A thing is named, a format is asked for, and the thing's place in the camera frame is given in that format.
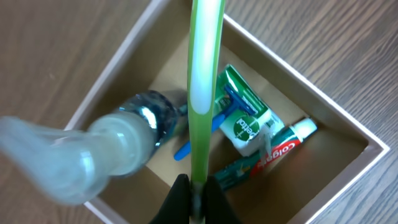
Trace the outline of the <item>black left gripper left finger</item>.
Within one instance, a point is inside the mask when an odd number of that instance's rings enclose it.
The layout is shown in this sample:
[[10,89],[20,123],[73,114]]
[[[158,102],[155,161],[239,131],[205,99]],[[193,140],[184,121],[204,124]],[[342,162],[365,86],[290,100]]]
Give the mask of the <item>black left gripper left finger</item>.
[[189,224],[190,180],[187,174],[179,174],[166,196],[157,215],[150,224]]

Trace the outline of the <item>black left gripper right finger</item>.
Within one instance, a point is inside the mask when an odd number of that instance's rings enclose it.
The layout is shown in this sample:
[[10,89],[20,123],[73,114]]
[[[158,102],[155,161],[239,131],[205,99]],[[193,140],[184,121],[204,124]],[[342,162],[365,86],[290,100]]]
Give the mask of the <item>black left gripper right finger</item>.
[[205,184],[203,214],[206,224],[242,224],[213,176],[209,176]]

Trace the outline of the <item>green soap packet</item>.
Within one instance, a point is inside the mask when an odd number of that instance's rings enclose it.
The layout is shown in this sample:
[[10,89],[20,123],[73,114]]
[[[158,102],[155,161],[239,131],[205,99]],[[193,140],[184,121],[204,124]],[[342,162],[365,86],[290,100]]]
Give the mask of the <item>green soap packet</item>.
[[220,129],[242,156],[250,156],[257,150],[257,137],[261,133],[268,131],[275,136],[285,124],[231,64],[225,66],[216,80],[215,115],[225,111],[231,104],[232,90],[254,114],[236,109],[220,124]]

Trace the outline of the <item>blue pump bottle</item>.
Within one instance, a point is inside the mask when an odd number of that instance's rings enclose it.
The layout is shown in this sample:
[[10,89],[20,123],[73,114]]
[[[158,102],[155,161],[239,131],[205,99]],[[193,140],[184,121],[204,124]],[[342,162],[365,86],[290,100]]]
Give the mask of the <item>blue pump bottle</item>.
[[3,116],[1,151],[48,197],[78,205],[95,198],[110,178],[139,171],[161,145],[186,127],[185,90],[148,90],[84,131]]

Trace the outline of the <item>blue disposable razor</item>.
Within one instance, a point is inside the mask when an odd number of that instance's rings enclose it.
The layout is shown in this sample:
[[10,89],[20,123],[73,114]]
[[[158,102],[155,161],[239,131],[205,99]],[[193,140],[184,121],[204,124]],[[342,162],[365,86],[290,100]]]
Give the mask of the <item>blue disposable razor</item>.
[[[241,110],[246,114],[252,116],[255,111],[243,100],[242,96],[238,95],[236,90],[233,90],[229,85],[224,87],[225,92],[229,96],[231,103],[218,115],[216,115],[212,120],[211,133],[215,132],[220,125],[225,121],[225,119],[230,116],[234,111]],[[182,160],[191,152],[190,141],[185,143],[175,154],[174,159],[176,161]]]

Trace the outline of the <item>teal toothpaste tube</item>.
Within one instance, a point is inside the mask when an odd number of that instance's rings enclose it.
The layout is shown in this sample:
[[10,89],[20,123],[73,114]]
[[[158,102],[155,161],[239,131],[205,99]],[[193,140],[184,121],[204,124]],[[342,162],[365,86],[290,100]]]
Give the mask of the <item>teal toothpaste tube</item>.
[[265,139],[255,153],[234,161],[213,176],[223,190],[231,189],[261,172],[269,172],[283,156],[316,130],[317,125],[311,118],[286,126],[272,138]]

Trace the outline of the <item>green white toothbrush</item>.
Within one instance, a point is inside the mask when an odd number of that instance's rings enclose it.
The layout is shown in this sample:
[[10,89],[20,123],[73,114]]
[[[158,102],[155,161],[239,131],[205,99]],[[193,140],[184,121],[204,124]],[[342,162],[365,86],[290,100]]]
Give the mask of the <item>green white toothbrush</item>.
[[193,1],[188,45],[188,124],[191,144],[192,222],[204,223],[216,76],[224,15],[223,0]]

